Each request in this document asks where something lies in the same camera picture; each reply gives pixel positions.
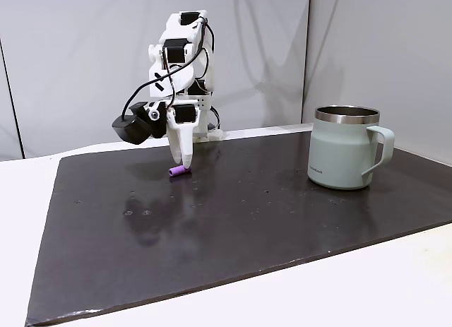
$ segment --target mug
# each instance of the mug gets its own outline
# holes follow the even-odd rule
[[[360,189],[372,181],[373,171],[389,162],[394,133],[378,126],[380,112],[356,106],[316,109],[309,146],[308,176],[334,189]],[[383,154],[375,164],[378,133],[384,138]]]

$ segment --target gray wall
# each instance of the gray wall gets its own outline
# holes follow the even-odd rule
[[[0,161],[21,158],[3,57],[0,52]]]
[[[222,128],[300,123],[308,0],[0,0],[27,157],[118,141],[111,123],[148,80],[148,45],[196,9],[215,31]]]
[[[451,6],[311,0],[303,122],[319,105],[377,108],[398,147],[452,164]]]

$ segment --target table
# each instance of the table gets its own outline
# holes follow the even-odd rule
[[[248,129],[227,140],[310,131],[300,124]],[[106,143],[29,160],[0,162],[3,232],[0,255],[1,322],[23,326],[33,273],[59,160],[136,147]],[[452,225],[279,270],[248,280],[113,314],[68,327],[142,326],[450,326]]]

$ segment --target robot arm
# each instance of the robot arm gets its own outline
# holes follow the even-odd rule
[[[159,44],[149,46],[151,62],[149,107],[139,102],[130,109],[133,115],[119,117],[113,127],[127,142],[140,144],[149,136],[168,136],[176,163],[190,167],[193,136],[208,132],[213,80],[213,34],[206,32],[207,12],[172,14]],[[196,77],[194,63],[204,67]]]

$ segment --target purple cylinder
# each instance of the purple cylinder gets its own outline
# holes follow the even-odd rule
[[[191,167],[185,168],[184,166],[177,166],[170,168],[168,174],[170,177],[176,177],[177,175],[182,175],[186,173],[191,173]]]

